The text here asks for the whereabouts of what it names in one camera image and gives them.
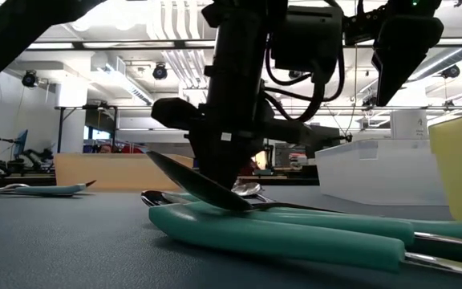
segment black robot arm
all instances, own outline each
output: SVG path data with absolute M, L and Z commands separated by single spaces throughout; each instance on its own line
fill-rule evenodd
M 350 18 L 343 16 L 336 2 L 327 2 L 330 7 L 214 0 L 202 10 L 208 24 L 218 28 L 213 65 L 205 69 L 210 77 L 208 100 L 199 108 L 181 99 L 158 100 L 152 117 L 167 127 L 189 131 L 187 138 L 205 176 L 231 188 L 240 168 L 261 151 L 265 138 L 307 146 L 321 141 L 324 136 L 304 122 L 326 101 L 325 84 L 338 58 L 343 77 L 343 38 L 346 45 L 375 40 L 372 63 L 380 80 L 377 105 L 383 106 L 443 32 L 441 21 L 433 17 L 440 0 L 388 0 L 377 10 Z M 261 81 L 263 59 L 268 70 L 270 56 L 276 68 L 307 72 L 302 79 L 311 78 L 314 84 L 313 95 L 306 97 L 309 107 L 295 120 L 274 119 L 267 103 L 276 104 Z
M 104 1 L 4 1 L 0 5 L 0 72 L 49 27 L 75 21 Z

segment gray table surface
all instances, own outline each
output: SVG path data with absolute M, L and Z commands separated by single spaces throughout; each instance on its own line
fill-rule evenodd
M 450 218 L 444 207 L 371 207 L 272 187 L 270 197 L 351 213 Z M 138 193 L 0 197 L 0 288 L 460 288 L 462 278 L 403 267 L 398 275 L 263 259 L 175 242 Z

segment teal utensil handle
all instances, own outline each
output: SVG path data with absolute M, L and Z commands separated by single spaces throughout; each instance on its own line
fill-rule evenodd
M 272 213 L 293 213 L 293 214 L 312 214 L 317 216 L 322 215 L 342 215 L 340 213 L 330 213 L 317 210 L 301 210 L 301 209 L 291 209 L 291 208 L 272 208 L 268 212 Z M 410 222 L 413 225 L 415 232 L 424 232 L 431 234 L 440 234 L 443 236 L 462 238 L 462 222 L 459 221 L 421 221 L 421 220 L 410 220 L 410 219 L 399 219 L 399 218 L 383 218 L 383 217 L 372 217 L 356 214 L 347 214 L 347 216 L 355 218 L 382 218 L 385 220 L 396 220 L 403 222 Z
M 199 246 L 399 271 L 404 244 L 395 238 L 313 226 L 249 220 L 227 211 L 172 204 L 149 209 L 149 219 L 169 237 Z
M 180 197 L 186 201 L 201 201 L 199 198 L 189 193 L 170 193 L 170 194 L 174 194 L 176 197 Z
M 202 201 L 187 204 L 195 210 L 217 211 L 223 210 Z M 357 218 L 343 215 L 313 215 L 293 213 L 270 213 L 264 211 L 250 211 L 236 213 L 237 217 L 268 222 L 281 222 L 305 226 L 318 226 L 330 229 L 349 230 L 352 232 L 374 234 L 389 238 L 397 238 L 410 246 L 415 241 L 415 231 L 410 222 L 387 220 L 383 218 Z
M 73 193 L 78 193 L 86 189 L 85 184 L 80 185 L 66 185 L 66 186 L 34 186 L 34 187 L 20 187 L 15 188 L 16 193 L 39 193 L 44 195 L 70 195 Z

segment camera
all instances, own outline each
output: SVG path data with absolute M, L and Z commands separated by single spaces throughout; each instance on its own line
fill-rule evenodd
M 290 79 L 297 79 L 302 76 L 302 71 L 290 71 L 288 72 L 288 77 Z
M 22 77 L 22 85 L 27 88 L 36 88 L 39 85 L 39 79 L 37 78 L 36 71 L 26 71 L 26 74 Z
M 445 69 L 440 73 L 440 76 L 447 79 L 447 78 L 456 78 L 461 73 L 461 70 L 457 67 L 457 65 L 452 65 L 449 68 Z
M 167 69 L 165 63 L 157 63 L 156 68 L 152 71 L 152 77 L 156 80 L 163 80 L 167 78 Z

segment white wall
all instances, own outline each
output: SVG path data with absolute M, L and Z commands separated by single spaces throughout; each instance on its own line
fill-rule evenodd
M 59 111 L 55 110 L 56 94 L 42 88 L 25 88 L 21 80 L 5 72 L 0 74 L 0 137 L 14 139 L 28 129 L 25 149 L 42 151 L 55 145 L 58 136 Z M 10 144 L 0 142 L 0 160 L 8 161 Z

